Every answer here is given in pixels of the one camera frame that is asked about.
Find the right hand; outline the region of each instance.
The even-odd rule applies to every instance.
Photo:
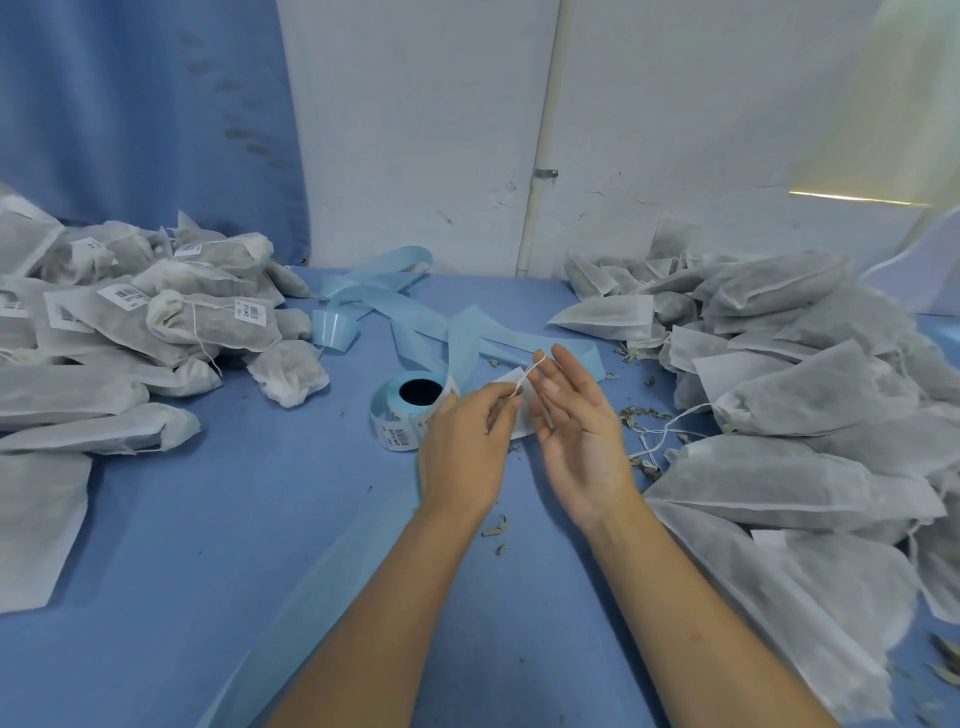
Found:
[[[636,493],[620,419],[583,364],[559,344],[529,379],[529,404],[553,492],[581,530],[589,530],[624,494]],[[534,353],[534,361],[544,357]],[[553,427],[544,417],[549,413]]]

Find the blue table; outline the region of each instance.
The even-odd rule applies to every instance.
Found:
[[[565,284],[536,279],[437,276],[412,295],[445,315],[478,303],[532,333],[574,301]],[[374,313],[362,330],[349,353],[324,354],[330,387],[302,407],[283,410],[246,371],[227,372],[222,389],[185,401],[204,425],[187,445],[100,459],[50,605],[0,616],[0,724],[192,728],[308,566],[412,476],[415,455],[380,447],[368,418],[374,388],[402,371],[389,324]],[[613,406],[670,409],[673,377],[654,362],[624,364],[612,349],[600,344],[608,371],[620,376],[602,383]],[[473,384],[505,372],[482,362]],[[650,374],[657,382],[648,388]],[[691,420],[707,431],[707,417]],[[636,436],[625,438],[636,450]],[[509,530],[478,537],[454,583],[414,725],[665,726],[626,626],[530,440],[508,456],[490,517],[495,524],[507,516]],[[507,549],[496,556],[501,544]],[[921,605],[892,655],[902,725],[920,726],[916,708],[931,700],[945,704],[934,714],[944,728],[960,715],[960,692],[924,664],[936,659],[931,629],[960,641],[960,627]]]

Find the hand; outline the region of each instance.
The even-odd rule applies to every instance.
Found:
[[[500,493],[510,435],[523,404],[521,397],[511,397],[515,389],[500,382],[462,400],[453,395],[430,418],[417,458],[425,512],[441,510],[477,524],[486,518]]]
[[[600,386],[564,347],[557,344],[551,351],[556,362],[545,359],[529,376],[538,395],[530,401],[530,415],[553,492],[573,522],[586,531],[608,514],[619,495],[635,491],[636,485],[620,419]],[[535,352],[534,361],[543,356]]]

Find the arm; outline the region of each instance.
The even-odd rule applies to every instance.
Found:
[[[460,562],[500,491],[520,398],[492,384],[434,416],[419,454],[422,506],[347,609],[269,728],[410,724],[430,637]]]
[[[600,387],[566,349],[553,353],[560,367],[547,360],[541,375],[530,376],[539,395],[531,414],[551,485],[587,536],[671,723],[838,728],[647,507],[634,485],[620,422]]]

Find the barcode label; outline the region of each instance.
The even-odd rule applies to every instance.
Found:
[[[203,243],[194,243],[193,245],[185,245],[182,248],[178,248],[174,253],[174,257],[184,257],[185,255],[199,255],[204,251]]]
[[[63,307],[60,303],[60,296],[62,295],[62,291],[48,291],[43,294],[43,300],[47,304],[47,319],[50,321],[50,328],[58,328],[61,331],[94,333],[93,327],[89,327]]]
[[[0,293],[0,317],[7,319],[29,319],[30,314],[14,294]]]
[[[133,311],[135,308],[150,302],[150,296],[128,283],[114,283],[101,288],[97,293],[125,311]]]
[[[233,318],[237,321],[247,321],[258,326],[267,326],[267,307],[252,301],[235,299],[233,302]]]

